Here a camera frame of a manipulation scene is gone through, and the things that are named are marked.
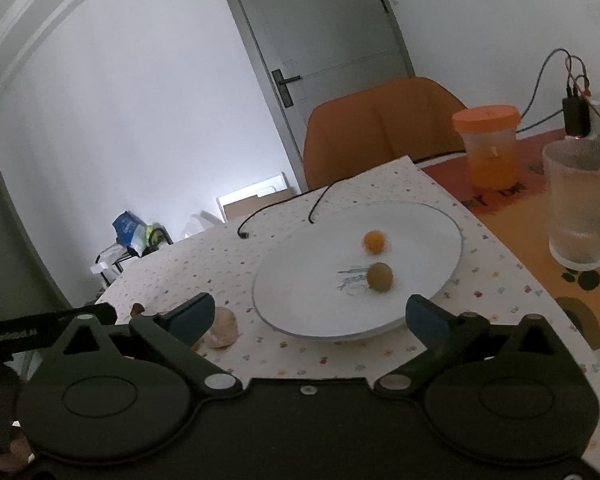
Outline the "orange lid plastic jar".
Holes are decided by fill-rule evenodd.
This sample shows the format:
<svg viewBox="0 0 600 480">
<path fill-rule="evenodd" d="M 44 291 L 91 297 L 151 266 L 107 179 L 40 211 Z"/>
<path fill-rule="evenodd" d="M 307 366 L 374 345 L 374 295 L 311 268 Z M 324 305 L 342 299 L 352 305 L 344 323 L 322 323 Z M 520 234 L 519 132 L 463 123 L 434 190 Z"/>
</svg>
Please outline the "orange lid plastic jar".
<svg viewBox="0 0 600 480">
<path fill-rule="evenodd" d="M 475 188 L 499 191 L 519 180 L 517 127 L 520 114 L 511 105 L 465 108 L 452 116 L 463 140 L 470 182 Z"/>
</svg>

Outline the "black storage rack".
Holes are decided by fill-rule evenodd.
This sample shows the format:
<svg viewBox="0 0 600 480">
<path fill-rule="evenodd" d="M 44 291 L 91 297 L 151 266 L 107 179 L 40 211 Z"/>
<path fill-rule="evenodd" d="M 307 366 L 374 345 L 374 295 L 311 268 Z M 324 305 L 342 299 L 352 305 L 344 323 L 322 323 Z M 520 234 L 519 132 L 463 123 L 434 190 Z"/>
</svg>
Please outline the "black storage rack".
<svg viewBox="0 0 600 480">
<path fill-rule="evenodd" d="M 91 266 L 91 272 L 100 278 L 103 288 L 108 288 L 117 278 L 120 278 L 124 270 L 134 261 L 172 245 L 173 240 L 163 226 L 148 226 L 146 243 L 147 245 L 140 255 L 134 249 L 115 242 L 96 256 Z"/>
</svg>

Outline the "black power adapter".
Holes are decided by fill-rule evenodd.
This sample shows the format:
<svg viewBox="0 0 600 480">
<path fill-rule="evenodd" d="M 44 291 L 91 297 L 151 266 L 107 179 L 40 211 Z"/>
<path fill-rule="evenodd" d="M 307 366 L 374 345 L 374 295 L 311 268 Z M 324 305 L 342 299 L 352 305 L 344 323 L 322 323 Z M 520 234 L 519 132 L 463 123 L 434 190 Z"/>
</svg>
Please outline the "black power adapter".
<svg viewBox="0 0 600 480">
<path fill-rule="evenodd" d="M 565 133 L 575 138 L 586 138 L 591 133 L 588 102 L 582 96 L 567 96 L 562 100 Z"/>
</svg>

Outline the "frosted drinking glass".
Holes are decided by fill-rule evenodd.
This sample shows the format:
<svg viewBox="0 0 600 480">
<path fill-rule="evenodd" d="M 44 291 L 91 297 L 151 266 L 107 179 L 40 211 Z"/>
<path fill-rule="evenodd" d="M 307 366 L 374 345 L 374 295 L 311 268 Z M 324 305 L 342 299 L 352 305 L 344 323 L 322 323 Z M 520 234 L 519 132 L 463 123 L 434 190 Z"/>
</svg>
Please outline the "frosted drinking glass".
<svg viewBox="0 0 600 480">
<path fill-rule="evenodd" d="M 542 151 L 548 248 L 566 268 L 600 267 L 600 141 L 573 138 Z"/>
</svg>

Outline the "cardboard and white board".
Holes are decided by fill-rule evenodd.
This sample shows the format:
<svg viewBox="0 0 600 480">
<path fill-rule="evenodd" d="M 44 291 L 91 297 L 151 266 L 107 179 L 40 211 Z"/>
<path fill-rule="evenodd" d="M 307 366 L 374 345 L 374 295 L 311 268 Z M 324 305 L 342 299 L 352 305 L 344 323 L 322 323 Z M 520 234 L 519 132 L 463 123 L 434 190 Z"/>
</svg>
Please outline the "cardboard and white board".
<svg viewBox="0 0 600 480">
<path fill-rule="evenodd" d="M 223 219 L 230 221 L 248 216 L 248 214 L 265 205 L 266 196 L 283 196 L 288 188 L 286 176 L 284 174 L 276 174 L 274 177 L 269 177 L 222 195 L 216 199 L 216 202 L 218 203 Z"/>
</svg>

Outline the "small orange kumquat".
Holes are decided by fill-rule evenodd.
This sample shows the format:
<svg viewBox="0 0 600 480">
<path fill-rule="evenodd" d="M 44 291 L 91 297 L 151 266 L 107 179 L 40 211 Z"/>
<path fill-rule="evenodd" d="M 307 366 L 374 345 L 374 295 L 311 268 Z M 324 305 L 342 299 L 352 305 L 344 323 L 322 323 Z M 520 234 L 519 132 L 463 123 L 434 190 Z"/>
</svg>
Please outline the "small orange kumquat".
<svg viewBox="0 0 600 480">
<path fill-rule="evenodd" d="M 363 247 L 372 255 L 381 254 L 387 247 L 385 234 L 378 230 L 367 232 L 363 237 Z"/>
</svg>

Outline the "blue white bag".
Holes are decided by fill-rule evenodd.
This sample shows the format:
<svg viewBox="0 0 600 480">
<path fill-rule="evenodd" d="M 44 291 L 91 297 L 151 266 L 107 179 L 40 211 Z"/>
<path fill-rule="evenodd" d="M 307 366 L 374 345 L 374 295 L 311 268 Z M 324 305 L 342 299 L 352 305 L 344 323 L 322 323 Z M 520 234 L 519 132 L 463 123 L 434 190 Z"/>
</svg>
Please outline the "blue white bag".
<svg viewBox="0 0 600 480">
<path fill-rule="evenodd" d="M 117 242 L 136 252 L 146 248 L 146 224 L 131 211 L 122 212 L 112 222 Z"/>
</svg>

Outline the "orange chair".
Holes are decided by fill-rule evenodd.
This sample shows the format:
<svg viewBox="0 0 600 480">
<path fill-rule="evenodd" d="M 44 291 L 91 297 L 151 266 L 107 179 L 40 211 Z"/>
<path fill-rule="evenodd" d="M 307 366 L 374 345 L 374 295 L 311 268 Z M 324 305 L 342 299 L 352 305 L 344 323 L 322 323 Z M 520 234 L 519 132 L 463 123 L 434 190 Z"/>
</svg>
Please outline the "orange chair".
<svg viewBox="0 0 600 480">
<path fill-rule="evenodd" d="M 311 190 L 403 156 L 433 158 L 464 148 L 452 116 L 466 105 L 441 84 L 399 78 L 318 106 L 306 125 L 303 170 Z"/>
</svg>

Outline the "white round plate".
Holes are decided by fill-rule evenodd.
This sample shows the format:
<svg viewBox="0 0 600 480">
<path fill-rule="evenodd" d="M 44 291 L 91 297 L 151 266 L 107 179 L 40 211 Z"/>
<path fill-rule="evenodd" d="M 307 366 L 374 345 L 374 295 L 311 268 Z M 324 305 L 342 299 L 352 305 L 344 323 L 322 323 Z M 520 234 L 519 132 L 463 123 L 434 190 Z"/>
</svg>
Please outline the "white round plate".
<svg viewBox="0 0 600 480">
<path fill-rule="evenodd" d="M 385 234 L 384 252 L 363 247 L 367 232 Z M 252 301 L 268 326 L 314 340 L 361 339 L 405 323 L 412 295 L 430 299 L 449 283 L 464 242 L 445 212 L 414 202 L 347 208 L 292 232 L 263 258 Z M 393 270 L 388 292 L 375 292 L 366 271 L 376 262 Z"/>
</svg>

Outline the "grey door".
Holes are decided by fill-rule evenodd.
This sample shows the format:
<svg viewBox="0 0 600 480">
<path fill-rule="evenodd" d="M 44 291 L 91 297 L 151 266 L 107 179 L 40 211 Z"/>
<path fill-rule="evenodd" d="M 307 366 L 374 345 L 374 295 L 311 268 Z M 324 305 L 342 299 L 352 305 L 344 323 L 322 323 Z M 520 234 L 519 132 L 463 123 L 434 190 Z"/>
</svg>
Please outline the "grey door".
<svg viewBox="0 0 600 480">
<path fill-rule="evenodd" d="M 227 0 L 290 162 L 288 182 L 306 190 L 303 148 L 314 108 L 414 73 L 391 0 Z M 288 86 L 283 107 L 272 78 Z"/>
</svg>

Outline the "small green fruit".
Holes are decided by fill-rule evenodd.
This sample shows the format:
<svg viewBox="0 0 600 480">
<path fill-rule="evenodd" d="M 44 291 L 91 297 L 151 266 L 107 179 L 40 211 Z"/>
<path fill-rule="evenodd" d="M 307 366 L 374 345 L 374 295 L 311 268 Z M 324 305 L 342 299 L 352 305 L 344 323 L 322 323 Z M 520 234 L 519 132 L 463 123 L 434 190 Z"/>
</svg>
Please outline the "small green fruit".
<svg viewBox="0 0 600 480">
<path fill-rule="evenodd" d="M 384 262 L 376 262 L 366 271 L 366 282 L 375 292 L 388 292 L 393 284 L 393 270 Z"/>
</svg>

